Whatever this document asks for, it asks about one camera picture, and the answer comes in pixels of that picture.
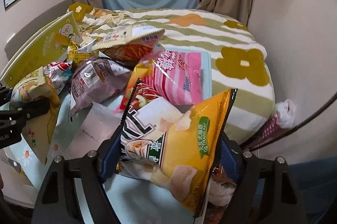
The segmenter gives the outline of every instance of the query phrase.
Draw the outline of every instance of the green label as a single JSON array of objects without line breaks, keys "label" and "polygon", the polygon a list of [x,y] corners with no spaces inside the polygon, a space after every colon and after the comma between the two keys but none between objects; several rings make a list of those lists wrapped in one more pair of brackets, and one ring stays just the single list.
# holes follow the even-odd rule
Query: green label
[{"label": "green label", "polygon": [[147,158],[155,163],[158,163],[159,166],[161,165],[164,137],[165,135],[161,136],[157,141],[151,143],[148,149]]},{"label": "green label", "polygon": [[209,156],[207,133],[210,128],[210,119],[206,116],[199,118],[198,122],[198,146],[200,158],[203,156]]}]

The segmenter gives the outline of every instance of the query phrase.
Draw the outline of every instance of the blue gripper pad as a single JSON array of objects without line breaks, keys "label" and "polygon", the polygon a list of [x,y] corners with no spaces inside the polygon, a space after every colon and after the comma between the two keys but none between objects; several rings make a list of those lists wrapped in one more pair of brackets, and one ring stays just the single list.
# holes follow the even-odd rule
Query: blue gripper pad
[{"label": "blue gripper pad", "polygon": [[230,148],[229,145],[227,145],[225,139],[222,138],[220,163],[224,168],[227,177],[232,179],[235,183],[239,183],[244,174],[243,159],[239,153],[234,153],[232,149],[233,148]]},{"label": "blue gripper pad", "polygon": [[121,157],[121,132],[118,135],[119,136],[115,138],[102,162],[102,171],[100,173],[100,178],[103,182],[105,182],[108,178],[114,175],[117,163],[119,161],[119,158]]}]

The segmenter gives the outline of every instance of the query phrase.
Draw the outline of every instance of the white plush object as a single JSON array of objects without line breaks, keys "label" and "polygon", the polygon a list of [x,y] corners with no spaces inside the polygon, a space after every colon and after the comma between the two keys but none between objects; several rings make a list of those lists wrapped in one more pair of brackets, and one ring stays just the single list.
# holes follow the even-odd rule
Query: white plush object
[{"label": "white plush object", "polygon": [[213,205],[224,207],[227,206],[233,196],[235,191],[234,185],[225,186],[215,182],[211,179],[210,194],[208,197],[208,202]]}]

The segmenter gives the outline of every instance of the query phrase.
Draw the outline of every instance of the purple snack package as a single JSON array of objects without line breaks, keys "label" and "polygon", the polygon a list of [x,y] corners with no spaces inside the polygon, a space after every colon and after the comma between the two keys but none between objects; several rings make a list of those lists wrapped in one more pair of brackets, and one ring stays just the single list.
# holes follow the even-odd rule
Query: purple snack package
[{"label": "purple snack package", "polygon": [[131,71],[108,58],[93,55],[81,62],[72,76],[70,115],[118,95],[126,86]]}]

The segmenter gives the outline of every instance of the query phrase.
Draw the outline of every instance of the striped blanket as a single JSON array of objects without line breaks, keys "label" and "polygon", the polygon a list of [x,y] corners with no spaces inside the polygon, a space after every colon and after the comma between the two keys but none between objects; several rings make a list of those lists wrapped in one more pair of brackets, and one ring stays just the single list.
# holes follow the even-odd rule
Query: striped blanket
[{"label": "striped blanket", "polygon": [[85,43],[104,37],[113,27],[147,23],[164,28],[162,44],[208,51],[212,58],[212,92],[238,88],[225,132],[242,143],[269,118],[274,89],[265,48],[235,19],[189,9],[130,9],[108,11],[81,3],[71,5]]}]

